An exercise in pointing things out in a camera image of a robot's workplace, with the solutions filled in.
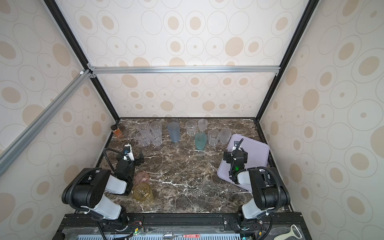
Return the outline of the lavender plastic tray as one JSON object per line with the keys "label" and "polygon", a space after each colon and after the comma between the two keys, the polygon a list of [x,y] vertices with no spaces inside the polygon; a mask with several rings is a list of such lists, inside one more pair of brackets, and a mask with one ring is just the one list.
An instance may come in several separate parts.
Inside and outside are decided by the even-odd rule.
{"label": "lavender plastic tray", "polygon": [[[243,169],[246,170],[249,168],[266,167],[270,148],[262,142],[244,137],[242,135],[234,134],[229,141],[226,151],[232,153],[241,139],[243,139],[243,142],[241,143],[238,152],[241,152],[243,148],[245,152],[248,153],[248,159]],[[231,164],[227,163],[223,159],[218,169],[218,177],[252,193],[252,187],[256,187],[256,184],[251,185],[249,172],[245,171],[245,173],[240,173],[237,178],[237,180],[240,180],[239,184],[236,184],[230,179],[230,170]]]}

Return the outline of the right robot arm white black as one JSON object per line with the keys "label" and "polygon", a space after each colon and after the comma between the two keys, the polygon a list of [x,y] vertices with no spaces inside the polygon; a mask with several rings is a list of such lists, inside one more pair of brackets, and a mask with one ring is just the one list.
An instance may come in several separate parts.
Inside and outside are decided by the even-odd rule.
{"label": "right robot arm white black", "polygon": [[276,168],[245,168],[248,153],[233,150],[223,152],[223,162],[229,165],[229,181],[237,186],[250,185],[253,198],[241,206],[243,219],[260,219],[290,204],[290,194]]}

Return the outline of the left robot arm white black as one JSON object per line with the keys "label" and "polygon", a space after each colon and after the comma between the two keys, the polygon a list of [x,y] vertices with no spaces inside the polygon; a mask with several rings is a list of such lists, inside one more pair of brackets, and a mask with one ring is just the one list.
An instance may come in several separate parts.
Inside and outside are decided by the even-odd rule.
{"label": "left robot arm white black", "polygon": [[143,162],[144,156],[140,154],[133,161],[119,160],[114,173],[109,169],[85,168],[65,188],[62,202],[121,232],[128,227],[126,208],[110,200],[105,192],[129,195],[135,182],[135,167]]}

